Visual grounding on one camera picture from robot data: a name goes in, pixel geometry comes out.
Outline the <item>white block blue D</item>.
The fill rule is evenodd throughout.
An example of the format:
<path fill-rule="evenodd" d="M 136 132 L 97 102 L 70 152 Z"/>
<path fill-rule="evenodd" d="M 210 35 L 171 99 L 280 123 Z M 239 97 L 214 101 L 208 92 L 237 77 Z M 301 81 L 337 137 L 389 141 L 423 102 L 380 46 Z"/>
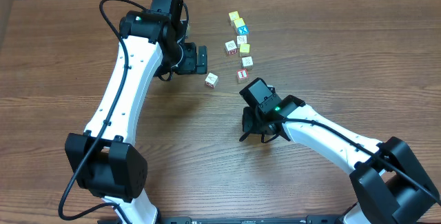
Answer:
<path fill-rule="evenodd" d="M 210 88 L 215 88 L 217 83 L 218 83 L 218 76 L 210 72 L 205 78 L 205 85 Z"/>

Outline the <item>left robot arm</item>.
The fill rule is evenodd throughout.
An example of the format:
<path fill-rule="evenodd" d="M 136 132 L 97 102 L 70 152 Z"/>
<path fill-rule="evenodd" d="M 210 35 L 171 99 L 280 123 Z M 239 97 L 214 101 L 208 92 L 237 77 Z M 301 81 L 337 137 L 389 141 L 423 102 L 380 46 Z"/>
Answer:
<path fill-rule="evenodd" d="M 145 191 L 147 161 L 135 147 L 136 128 L 154 78 L 206 74 L 207 49 L 187 42 L 189 12 L 183 0 L 136 5 L 112 27 L 119 50 L 103 98 L 83 133 L 68 135 L 73 171 L 67 184 L 88 190 L 117 223 L 159 223 L 161 213 Z"/>

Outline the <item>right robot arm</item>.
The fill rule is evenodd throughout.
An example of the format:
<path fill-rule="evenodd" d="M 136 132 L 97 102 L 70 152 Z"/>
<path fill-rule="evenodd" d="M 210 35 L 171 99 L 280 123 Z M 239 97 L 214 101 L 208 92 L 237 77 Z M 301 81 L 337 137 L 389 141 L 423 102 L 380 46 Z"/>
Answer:
<path fill-rule="evenodd" d="M 311 148 L 349 175 L 357 201 L 337 223 L 417 223 L 440 193 L 403 140 L 382 142 L 356 134 L 317 113 L 302 99 L 280 98 L 261 78 L 240 95 L 244 141 L 259 134 L 262 143 L 278 137 Z"/>

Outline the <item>red I wooden block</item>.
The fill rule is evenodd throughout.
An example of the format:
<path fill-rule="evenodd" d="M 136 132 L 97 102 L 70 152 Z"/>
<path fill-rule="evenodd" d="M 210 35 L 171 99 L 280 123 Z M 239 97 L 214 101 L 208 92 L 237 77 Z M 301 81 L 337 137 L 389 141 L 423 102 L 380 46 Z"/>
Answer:
<path fill-rule="evenodd" d="M 244 83 L 249 80 L 248 71 L 246 69 L 238 70 L 236 76 L 238 83 Z"/>

